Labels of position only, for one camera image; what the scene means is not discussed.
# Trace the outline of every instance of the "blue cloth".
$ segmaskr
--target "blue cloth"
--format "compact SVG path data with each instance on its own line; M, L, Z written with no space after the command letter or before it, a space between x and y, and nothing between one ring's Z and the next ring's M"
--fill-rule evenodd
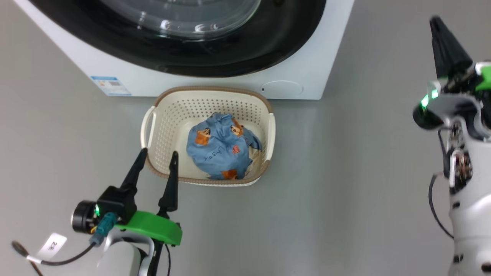
M191 128L186 151L211 179L242 179L252 163L249 146L262 150L256 135L231 114L214 113Z

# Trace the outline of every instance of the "floor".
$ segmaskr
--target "floor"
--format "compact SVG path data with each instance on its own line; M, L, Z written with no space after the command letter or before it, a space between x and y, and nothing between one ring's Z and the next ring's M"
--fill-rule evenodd
M441 15L482 60L490 8L486 0L356 1L323 99L272 101L276 146L261 180L180 186L171 218L184 236L171 250L171 275L445 275L453 245L427 203L442 167L438 141L411 112L436 77L430 16ZM71 213L121 183L153 99L106 97L14 3L0 10L1 264L5 275L34 275L10 241L34 253L52 232L65 235L55 259L85 248ZM156 211L164 184L142 172L139 209ZM436 209L450 227L446 191L438 182ZM87 275L100 256L42 270ZM166 256L160 266L165 275Z

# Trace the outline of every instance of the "white plastic basket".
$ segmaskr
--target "white plastic basket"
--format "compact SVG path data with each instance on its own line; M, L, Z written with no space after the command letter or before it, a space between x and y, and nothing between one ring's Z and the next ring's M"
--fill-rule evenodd
M211 180L198 169L186 153L191 128L213 113L231 113L261 141L260 162L253 162L252 171L244 179ZM273 155L276 123L273 110L263 96L228 87L176 87L160 95L141 125L141 147L148 148L147 165L151 171L168 178L172 153L179 153L179 181L205 186L248 186L259 180Z

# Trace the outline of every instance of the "cable connector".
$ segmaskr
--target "cable connector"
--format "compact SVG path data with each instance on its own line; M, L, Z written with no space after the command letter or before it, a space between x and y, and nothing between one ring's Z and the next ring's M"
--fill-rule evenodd
M99 247L117 222L118 218L115 213L106 213L99 225L97 225L95 233L90 237L89 242L95 243L95 247Z

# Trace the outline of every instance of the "green led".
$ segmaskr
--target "green led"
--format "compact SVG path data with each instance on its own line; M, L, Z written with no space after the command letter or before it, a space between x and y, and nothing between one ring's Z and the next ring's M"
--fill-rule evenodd
M432 98L432 99L434 99L434 98L436 98L436 97L438 97L438 90L433 89L433 90L431 91L431 98Z
M430 102L430 97L428 97L428 95L426 95L422 100L421 100L421 106L426 108L426 106L428 105L428 103Z

